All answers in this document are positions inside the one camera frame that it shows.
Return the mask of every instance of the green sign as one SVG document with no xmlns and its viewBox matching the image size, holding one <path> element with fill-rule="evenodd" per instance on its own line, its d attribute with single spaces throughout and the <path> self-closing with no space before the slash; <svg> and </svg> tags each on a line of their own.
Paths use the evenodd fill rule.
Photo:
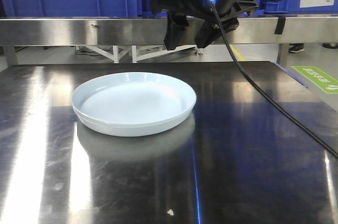
<svg viewBox="0 0 338 224">
<path fill-rule="evenodd" d="M 338 94 L 338 80 L 317 67 L 293 67 L 328 94 Z"/>
</svg>

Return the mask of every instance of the person's shoe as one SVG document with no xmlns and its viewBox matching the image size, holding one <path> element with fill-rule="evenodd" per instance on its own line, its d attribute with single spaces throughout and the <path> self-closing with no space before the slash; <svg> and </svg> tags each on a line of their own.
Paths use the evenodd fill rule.
<svg viewBox="0 0 338 224">
<path fill-rule="evenodd" d="M 322 46 L 328 49 L 338 49 L 338 43 L 323 43 Z"/>
<path fill-rule="evenodd" d="M 296 44 L 289 49 L 291 53 L 300 53 L 304 52 L 304 45 Z"/>
</svg>

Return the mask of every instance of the black mount bracket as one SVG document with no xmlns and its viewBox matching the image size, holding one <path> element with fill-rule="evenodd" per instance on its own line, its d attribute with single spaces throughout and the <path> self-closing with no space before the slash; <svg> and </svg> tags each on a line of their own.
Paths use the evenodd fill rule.
<svg viewBox="0 0 338 224">
<path fill-rule="evenodd" d="M 206 14 L 195 7 L 191 0 L 151 0 L 153 14 L 168 11 L 167 33 L 164 44 L 168 50 L 175 50 L 179 45 L 185 28 L 189 26 L 186 15 L 204 19 L 205 22 L 195 37 L 198 48 L 205 48 L 221 36 L 220 27 L 212 13 Z M 258 9 L 255 0 L 237 0 L 231 10 L 221 16 L 226 33 L 238 26 L 237 16 L 243 13 L 252 15 Z"/>
</svg>

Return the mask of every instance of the small white debris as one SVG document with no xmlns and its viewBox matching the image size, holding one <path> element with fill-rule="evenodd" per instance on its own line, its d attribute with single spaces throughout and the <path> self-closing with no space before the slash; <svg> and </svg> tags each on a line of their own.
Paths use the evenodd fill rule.
<svg viewBox="0 0 338 224">
<path fill-rule="evenodd" d="M 169 209 L 169 211 L 167 212 L 170 216 L 174 216 L 174 211 L 172 209 Z"/>
</svg>

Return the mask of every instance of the floor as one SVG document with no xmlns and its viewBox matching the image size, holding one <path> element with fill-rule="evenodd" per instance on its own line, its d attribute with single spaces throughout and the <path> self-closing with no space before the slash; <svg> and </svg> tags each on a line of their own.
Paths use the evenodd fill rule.
<svg viewBox="0 0 338 224">
<path fill-rule="evenodd" d="M 239 53 L 239 60 L 269 60 L 276 62 L 278 45 L 276 44 L 241 44 L 233 45 Z M 112 63 L 101 55 L 75 54 L 75 47 L 28 47 L 17 53 L 20 64 L 55 64 L 55 63 Z M 175 52 L 159 58 L 147 59 L 144 62 L 215 62 L 231 61 L 224 45 L 210 45 L 202 55 L 195 54 L 194 49 Z M 131 58 L 125 56 L 121 63 L 129 63 Z M 327 94 L 307 78 L 297 73 L 292 66 L 317 66 L 335 79 L 338 79 L 338 50 L 326 49 L 320 43 L 305 44 L 305 52 L 289 54 L 286 69 L 297 75 L 311 92 L 338 111 L 338 94 Z M 0 71 L 6 68 L 4 55 L 0 55 Z"/>
</svg>

